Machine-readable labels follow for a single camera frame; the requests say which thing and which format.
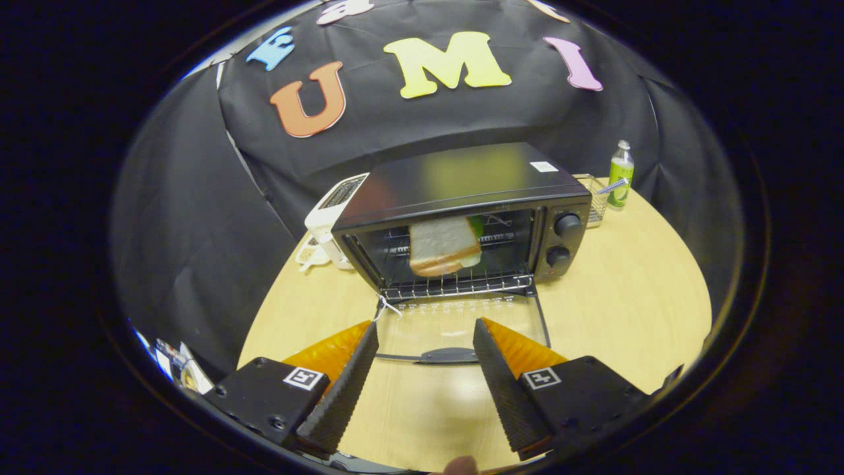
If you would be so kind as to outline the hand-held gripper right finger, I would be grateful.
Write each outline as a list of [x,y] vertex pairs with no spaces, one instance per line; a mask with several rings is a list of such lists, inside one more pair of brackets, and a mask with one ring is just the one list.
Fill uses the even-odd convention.
[[587,451],[611,438],[649,400],[599,359],[564,358],[488,318],[476,320],[473,346],[520,460]]

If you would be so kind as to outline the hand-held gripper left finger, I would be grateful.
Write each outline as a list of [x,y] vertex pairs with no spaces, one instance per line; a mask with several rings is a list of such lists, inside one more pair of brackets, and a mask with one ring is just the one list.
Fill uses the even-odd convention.
[[314,457],[338,450],[379,348],[362,321],[282,361],[254,358],[204,395],[272,444]]

